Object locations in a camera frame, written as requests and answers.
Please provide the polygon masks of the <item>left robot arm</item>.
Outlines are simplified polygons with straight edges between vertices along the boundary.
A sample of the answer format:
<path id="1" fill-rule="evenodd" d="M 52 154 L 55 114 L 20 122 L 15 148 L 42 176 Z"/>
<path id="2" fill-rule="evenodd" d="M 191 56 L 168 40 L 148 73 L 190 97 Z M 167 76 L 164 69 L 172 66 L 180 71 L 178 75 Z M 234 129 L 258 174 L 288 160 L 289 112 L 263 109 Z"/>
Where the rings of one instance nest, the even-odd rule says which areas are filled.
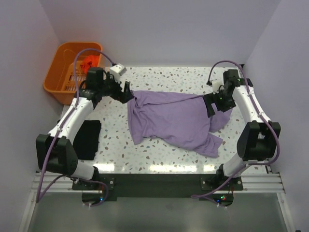
<path id="1" fill-rule="evenodd" d="M 42 189 L 45 172 L 83 179 L 88 189 L 100 184 L 96 167 L 83 163 L 73 148 L 74 139 L 88 115 L 94 111 L 103 97 L 111 97 L 121 103 L 133 98 L 130 83 L 121 83 L 126 67 L 116 64 L 105 71 L 101 67 L 88 69 L 86 78 L 77 85 L 76 93 L 64 116 L 47 134 L 36 139 L 38 166 L 41 176 L 38 191 Z"/>

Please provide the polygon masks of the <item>purple t shirt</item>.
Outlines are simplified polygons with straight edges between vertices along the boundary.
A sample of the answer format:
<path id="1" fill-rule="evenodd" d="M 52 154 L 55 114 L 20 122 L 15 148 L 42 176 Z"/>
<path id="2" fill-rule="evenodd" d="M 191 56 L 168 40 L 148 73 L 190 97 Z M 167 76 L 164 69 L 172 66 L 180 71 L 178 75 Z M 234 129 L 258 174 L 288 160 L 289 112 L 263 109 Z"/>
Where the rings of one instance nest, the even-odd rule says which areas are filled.
<path id="1" fill-rule="evenodd" d="M 232 111 L 208 116 L 203 97 L 196 94 L 158 91 L 134 91 L 127 103 L 127 123 L 133 143 L 145 138 L 164 142 L 216 158 L 223 140 L 214 135 L 230 120 Z"/>

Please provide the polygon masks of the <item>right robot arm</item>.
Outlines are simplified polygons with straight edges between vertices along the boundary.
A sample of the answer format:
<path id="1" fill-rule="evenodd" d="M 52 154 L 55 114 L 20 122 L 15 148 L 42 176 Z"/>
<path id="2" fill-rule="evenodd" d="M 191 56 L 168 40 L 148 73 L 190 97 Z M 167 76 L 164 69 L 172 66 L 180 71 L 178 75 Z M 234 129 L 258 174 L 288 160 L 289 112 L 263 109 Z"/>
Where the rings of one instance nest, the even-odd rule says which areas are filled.
<path id="1" fill-rule="evenodd" d="M 212 87 L 212 93 L 203 96 L 208 117 L 238 106 L 245 122 L 237 141 L 236 154 L 203 183 L 211 191 L 225 190 L 236 184 L 250 166 L 268 165 L 269 159 L 277 159 L 281 126 L 265 114 L 251 80 L 242 72 L 229 69 L 223 73 L 222 82 L 208 80 L 207 85 Z"/>

